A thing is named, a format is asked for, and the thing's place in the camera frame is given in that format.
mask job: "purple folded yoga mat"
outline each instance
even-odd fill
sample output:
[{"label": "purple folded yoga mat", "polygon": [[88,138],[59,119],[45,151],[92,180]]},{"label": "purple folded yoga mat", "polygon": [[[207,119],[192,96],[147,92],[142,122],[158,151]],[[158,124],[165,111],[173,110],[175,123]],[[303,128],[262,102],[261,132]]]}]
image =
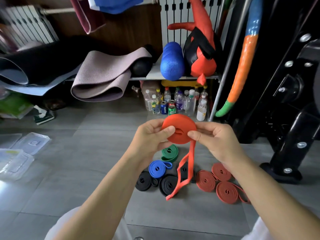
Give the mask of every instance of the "purple folded yoga mat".
[{"label": "purple folded yoga mat", "polygon": [[151,57],[143,47],[124,56],[90,51],[75,77],[71,94],[85,102],[121,98],[131,77],[130,65],[142,57]]}]

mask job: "hand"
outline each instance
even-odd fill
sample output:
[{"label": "hand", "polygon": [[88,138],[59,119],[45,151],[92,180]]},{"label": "hand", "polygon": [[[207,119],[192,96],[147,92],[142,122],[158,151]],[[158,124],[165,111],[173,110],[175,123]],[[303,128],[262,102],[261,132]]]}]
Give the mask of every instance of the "hand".
[{"label": "hand", "polygon": [[167,138],[174,134],[174,126],[161,130],[164,119],[156,119],[140,125],[125,155],[138,160],[141,171],[152,161],[153,155],[172,145]]},{"label": "hand", "polygon": [[198,122],[196,125],[198,131],[189,131],[188,136],[206,146],[227,167],[235,160],[248,158],[230,125],[216,122]]}]

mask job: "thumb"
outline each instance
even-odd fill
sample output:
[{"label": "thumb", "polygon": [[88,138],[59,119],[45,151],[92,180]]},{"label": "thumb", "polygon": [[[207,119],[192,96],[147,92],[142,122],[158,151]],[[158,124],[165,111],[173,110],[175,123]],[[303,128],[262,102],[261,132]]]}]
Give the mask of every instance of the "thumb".
[{"label": "thumb", "polygon": [[175,131],[176,131],[176,128],[174,128],[173,125],[170,125],[167,128],[164,128],[163,130],[156,133],[157,139],[159,141],[164,141],[168,137],[172,136]]},{"label": "thumb", "polygon": [[212,145],[213,145],[214,138],[211,136],[208,136],[206,134],[203,134],[199,131],[190,130],[188,132],[188,136],[191,139],[198,141],[200,144],[206,146],[207,148],[212,147]]}]

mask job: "wooden wall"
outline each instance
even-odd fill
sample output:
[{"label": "wooden wall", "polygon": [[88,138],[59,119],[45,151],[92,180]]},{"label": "wooden wall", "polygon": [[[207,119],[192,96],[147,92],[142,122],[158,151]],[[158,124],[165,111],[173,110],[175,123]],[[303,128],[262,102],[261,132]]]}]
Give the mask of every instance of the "wooden wall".
[{"label": "wooden wall", "polygon": [[[9,5],[41,5],[56,9],[72,7],[70,0],[7,0]],[[160,5],[140,5],[117,15],[105,13],[106,25],[89,36],[103,41],[110,47],[110,54],[124,55],[151,44],[157,55],[162,53]],[[58,37],[86,35],[75,12],[48,15]]]}]

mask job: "person's right hand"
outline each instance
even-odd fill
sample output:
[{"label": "person's right hand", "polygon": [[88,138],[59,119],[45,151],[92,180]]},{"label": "person's right hand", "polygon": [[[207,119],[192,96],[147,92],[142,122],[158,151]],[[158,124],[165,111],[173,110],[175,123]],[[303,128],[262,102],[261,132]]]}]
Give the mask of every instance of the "person's right hand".
[{"label": "person's right hand", "polygon": [[248,158],[230,125],[198,122],[196,126],[198,131],[191,130],[188,136],[206,146],[212,155],[226,166],[235,160]]}]

